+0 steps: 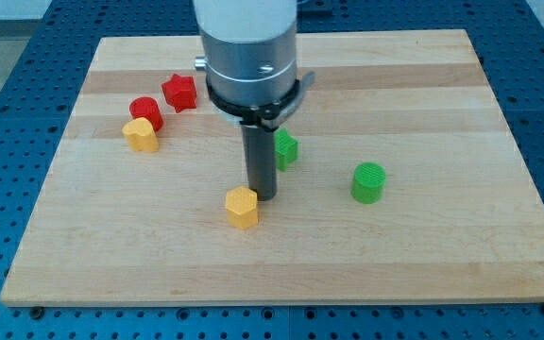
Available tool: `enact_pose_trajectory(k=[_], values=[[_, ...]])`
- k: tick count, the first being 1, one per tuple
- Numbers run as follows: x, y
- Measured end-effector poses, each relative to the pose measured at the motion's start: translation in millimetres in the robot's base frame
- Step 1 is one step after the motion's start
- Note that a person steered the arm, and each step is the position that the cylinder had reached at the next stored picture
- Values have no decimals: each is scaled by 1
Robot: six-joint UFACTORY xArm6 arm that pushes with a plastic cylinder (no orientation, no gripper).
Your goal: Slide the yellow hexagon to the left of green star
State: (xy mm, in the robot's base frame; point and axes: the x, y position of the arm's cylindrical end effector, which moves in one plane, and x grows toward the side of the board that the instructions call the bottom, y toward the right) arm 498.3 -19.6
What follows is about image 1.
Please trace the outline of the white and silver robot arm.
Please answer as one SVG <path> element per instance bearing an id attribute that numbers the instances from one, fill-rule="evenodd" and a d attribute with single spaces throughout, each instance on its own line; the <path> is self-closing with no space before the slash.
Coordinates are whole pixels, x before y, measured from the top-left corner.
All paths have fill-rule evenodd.
<path id="1" fill-rule="evenodd" d="M 295 0 L 194 0 L 213 104 L 242 129 L 248 186 L 260 201 L 277 192 L 274 131 L 295 111 Z"/>

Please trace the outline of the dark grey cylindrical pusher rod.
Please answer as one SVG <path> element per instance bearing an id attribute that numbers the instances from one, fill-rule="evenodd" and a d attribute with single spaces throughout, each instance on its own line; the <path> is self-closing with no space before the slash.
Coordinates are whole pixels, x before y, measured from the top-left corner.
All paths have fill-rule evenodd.
<path id="1" fill-rule="evenodd" d="M 259 201 L 270 200 L 277 193 L 274 134 L 260 127 L 241 127 L 241 131 L 248 187 Z"/>

